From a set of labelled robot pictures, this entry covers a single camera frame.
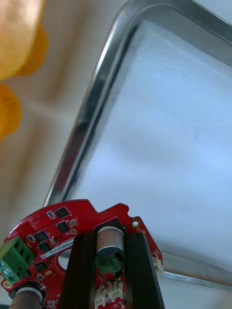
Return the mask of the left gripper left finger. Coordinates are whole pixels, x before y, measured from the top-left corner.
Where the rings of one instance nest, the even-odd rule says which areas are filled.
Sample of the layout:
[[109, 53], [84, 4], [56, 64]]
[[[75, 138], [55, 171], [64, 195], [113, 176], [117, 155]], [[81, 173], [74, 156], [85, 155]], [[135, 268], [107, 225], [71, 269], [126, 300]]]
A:
[[96, 234], [75, 237], [58, 301], [59, 309], [93, 309], [96, 293]]

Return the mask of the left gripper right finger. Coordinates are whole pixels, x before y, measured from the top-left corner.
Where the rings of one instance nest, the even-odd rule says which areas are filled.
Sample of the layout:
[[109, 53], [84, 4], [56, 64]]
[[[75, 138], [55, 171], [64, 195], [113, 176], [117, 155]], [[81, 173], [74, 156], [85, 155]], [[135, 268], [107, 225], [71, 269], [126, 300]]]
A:
[[126, 234], [125, 248], [127, 308], [165, 308], [146, 236]]

